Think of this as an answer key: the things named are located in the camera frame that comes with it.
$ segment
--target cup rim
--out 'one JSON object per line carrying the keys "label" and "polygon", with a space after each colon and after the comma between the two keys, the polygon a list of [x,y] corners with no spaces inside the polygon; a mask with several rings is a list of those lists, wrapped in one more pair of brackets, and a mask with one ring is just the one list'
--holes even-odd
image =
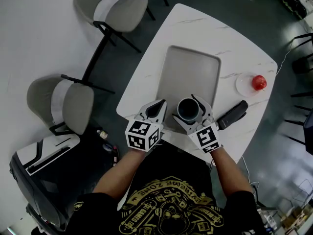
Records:
{"label": "cup rim", "polygon": [[[179,107],[180,103],[181,103],[183,100],[185,100],[185,99],[192,99],[193,101],[196,102],[196,104],[197,104],[197,106],[198,106],[197,115],[196,115],[196,117],[193,118],[193,119],[185,119],[185,118],[183,118],[183,117],[179,114],[178,107]],[[195,119],[199,116],[199,113],[200,113],[200,106],[199,106],[199,103],[198,103],[194,98],[192,98],[192,97],[185,97],[185,98],[183,98],[181,101],[179,101],[179,103],[177,104],[177,114],[178,114],[178,116],[179,116],[181,119],[183,119],[183,120],[185,120],[185,121],[193,121],[193,120],[195,120]]]}

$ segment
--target white marble table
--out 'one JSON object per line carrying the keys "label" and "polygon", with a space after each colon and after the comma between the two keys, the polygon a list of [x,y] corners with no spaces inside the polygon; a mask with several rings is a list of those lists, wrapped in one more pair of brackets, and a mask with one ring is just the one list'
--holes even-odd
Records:
{"label": "white marble table", "polygon": [[[253,42],[224,23],[183,4],[176,4],[134,72],[117,106],[119,115],[131,119],[141,106],[156,99],[165,54],[171,45],[216,55],[221,59],[220,79],[213,104],[215,119],[241,100],[246,100],[249,104],[247,115],[243,119],[219,131],[226,151],[238,161],[249,145],[268,104],[277,64]],[[235,81],[246,71],[266,78],[265,91],[250,98],[244,98],[237,92]],[[188,136],[163,131],[165,135],[162,139],[209,163],[212,161],[211,155],[197,149]]]}

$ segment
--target t-shirt sleeve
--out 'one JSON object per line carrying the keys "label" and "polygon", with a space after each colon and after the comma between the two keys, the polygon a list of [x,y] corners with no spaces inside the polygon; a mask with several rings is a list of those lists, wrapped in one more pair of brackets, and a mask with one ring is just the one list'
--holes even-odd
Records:
{"label": "t-shirt sleeve", "polygon": [[114,234],[117,201],[104,193],[81,195],[66,229],[73,234]]}
{"label": "t-shirt sleeve", "polygon": [[239,191],[230,195],[227,198],[224,218],[231,234],[266,234],[251,192]]}

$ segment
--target small bottle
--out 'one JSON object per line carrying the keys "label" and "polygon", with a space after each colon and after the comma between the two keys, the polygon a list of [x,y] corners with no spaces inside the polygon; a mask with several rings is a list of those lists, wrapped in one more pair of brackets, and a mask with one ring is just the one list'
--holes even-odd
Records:
{"label": "small bottle", "polygon": [[107,139],[107,137],[108,137],[108,134],[104,130],[97,130],[97,133],[104,140]]}

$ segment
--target black t-shirt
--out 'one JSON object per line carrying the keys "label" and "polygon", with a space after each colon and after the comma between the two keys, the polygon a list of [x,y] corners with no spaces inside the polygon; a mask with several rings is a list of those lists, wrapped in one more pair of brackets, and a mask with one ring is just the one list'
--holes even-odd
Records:
{"label": "black t-shirt", "polygon": [[67,234],[265,234],[254,196],[232,194],[216,206],[209,167],[164,143],[139,166],[123,207],[104,193],[79,197]]}

